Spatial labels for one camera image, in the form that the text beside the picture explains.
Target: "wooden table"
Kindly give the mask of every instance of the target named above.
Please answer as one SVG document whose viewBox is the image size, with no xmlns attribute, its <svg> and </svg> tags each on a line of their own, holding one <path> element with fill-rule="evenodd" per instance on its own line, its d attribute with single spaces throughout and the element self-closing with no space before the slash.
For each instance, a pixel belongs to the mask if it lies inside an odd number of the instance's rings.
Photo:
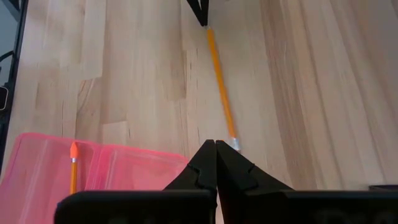
<svg viewBox="0 0 398 224">
<path fill-rule="evenodd" d="M 396 5 L 211 1 L 242 154 L 295 189 L 398 183 Z M 228 139 L 185 0 L 30 0 L 6 158 L 28 131 L 186 157 Z"/>
</svg>

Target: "pink plastic container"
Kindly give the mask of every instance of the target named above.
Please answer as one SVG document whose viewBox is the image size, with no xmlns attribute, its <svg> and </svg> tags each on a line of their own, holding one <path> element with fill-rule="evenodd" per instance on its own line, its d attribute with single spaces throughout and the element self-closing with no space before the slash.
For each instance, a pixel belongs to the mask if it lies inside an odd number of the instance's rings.
<svg viewBox="0 0 398 224">
<path fill-rule="evenodd" d="M 0 185 L 2 222 L 53 222 L 57 203 L 69 194 L 73 141 L 79 148 L 78 190 L 162 190 L 188 162 L 175 154 L 21 134 Z"/>
</svg>

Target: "black object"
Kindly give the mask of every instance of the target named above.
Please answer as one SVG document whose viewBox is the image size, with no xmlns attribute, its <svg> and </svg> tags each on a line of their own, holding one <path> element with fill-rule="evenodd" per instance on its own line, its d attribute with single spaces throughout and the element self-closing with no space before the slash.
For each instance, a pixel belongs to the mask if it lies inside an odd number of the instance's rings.
<svg viewBox="0 0 398 224">
<path fill-rule="evenodd" d="M 8 76 L 8 82 L 6 82 L 6 84 L 0 88 L 0 98 L 1 98 L 0 107 L 3 108 L 3 110 L 0 110 L 0 169 L 2 167 L 4 150 L 6 148 L 7 132 L 8 132 L 9 121 L 11 117 L 11 109 L 12 109 L 12 99 L 14 97 L 14 89 L 17 80 L 19 56 L 21 54 L 22 38 L 24 35 L 24 27 L 26 20 L 27 5 L 28 5 L 28 0 L 2 0 L 2 1 L 12 15 L 9 16 L 9 18 L 12 20 L 16 20 L 18 23 L 16 25 L 17 32 L 16 32 L 15 41 L 10 43 L 11 45 L 10 49 L 13 49 L 13 51 L 7 52 L 1 56 L 2 58 L 12 57 L 12 59 L 11 59 L 10 72 Z M 10 32 L 8 30 L 10 28 L 11 27 L 1 27 L 0 24 L 0 33 L 5 34 L 6 32 Z"/>
<path fill-rule="evenodd" d="M 14 51 L 10 51 L 5 53 L 4 55 L 0 56 L 0 62 L 8 57 L 12 57 L 14 55 Z M 3 118 L 7 114 L 7 109 L 10 107 L 10 100 L 9 98 L 9 89 L 8 83 L 4 86 L 0 86 L 0 122 L 1 118 Z"/>
<path fill-rule="evenodd" d="M 187 0 L 201 26 L 208 25 L 209 0 Z"/>
<path fill-rule="evenodd" d="M 294 191 L 213 140 L 163 191 L 80 192 L 55 223 L 215 223 L 217 189 L 225 224 L 398 223 L 395 191 Z"/>
</svg>

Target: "yellow pencil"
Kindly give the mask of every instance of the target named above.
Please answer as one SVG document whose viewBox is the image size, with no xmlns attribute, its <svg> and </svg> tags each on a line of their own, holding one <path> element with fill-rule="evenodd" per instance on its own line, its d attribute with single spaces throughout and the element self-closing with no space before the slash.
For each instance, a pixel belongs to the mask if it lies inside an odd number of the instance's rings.
<svg viewBox="0 0 398 224">
<path fill-rule="evenodd" d="M 70 158 L 72 159 L 72 169 L 70 174 L 70 194 L 76 193 L 77 185 L 77 157 L 78 149 L 75 142 L 70 146 Z"/>
<path fill-rule="evenodd" d="M 223 104 L 225 119 L 226 119 L 226 122 L 228 125 L 228 132 L 232 139 L 232 147 L 235 150 L 240 151 L 239 141 L 236 137 L 236 132 L 235 132 L 234 123 L 233 123 L 233 119 L 232 119 L 231 109 L 229 108 L 228 96 L 227 96 L 226 88 L 224 86 L 223 72 L 221 70 L 220 60 L 218 58 L 218 52 L 217 52 L 214 32 L 210 27 L 207 27 L 207 39 L 208 39 L 208 43 L 209 43 L 211 57 L 213 58 L 213 64 L 214 64 L 214 69 L 215 69 L 215 73 L 216 73 L 216 77 L 217 77 L 218 88 L 220 90 L 221 102 Z"/>
</svg>

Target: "black plastic part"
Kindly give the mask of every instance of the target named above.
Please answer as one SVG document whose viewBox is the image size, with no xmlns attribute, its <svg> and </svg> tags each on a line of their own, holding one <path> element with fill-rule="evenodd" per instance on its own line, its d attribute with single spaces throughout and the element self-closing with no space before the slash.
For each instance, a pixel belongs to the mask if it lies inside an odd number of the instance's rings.
<svg viewBox="0 0 398 224">
<path fill-rule="evenodd" d="M 187 0 L 201 26 L 208 25 L 209 0 Z"/>
<path fill-rule="evenodd" d="M 213 197 L 207 190 L 79 192 L 62 200 L 56 224 L 213 224 Z"/>
<path fill-rule="evenodd" d="M 217 141 L 217 185 L 224 223 L 245 223 L 258 207 L 251 195 L 291 188 L 262 171 L 224 141 Z"/>
<path fill-rule="evenodd" d="M 398 190 L 398 185 L 371 185 L 369 190 Z"/>
</svg>

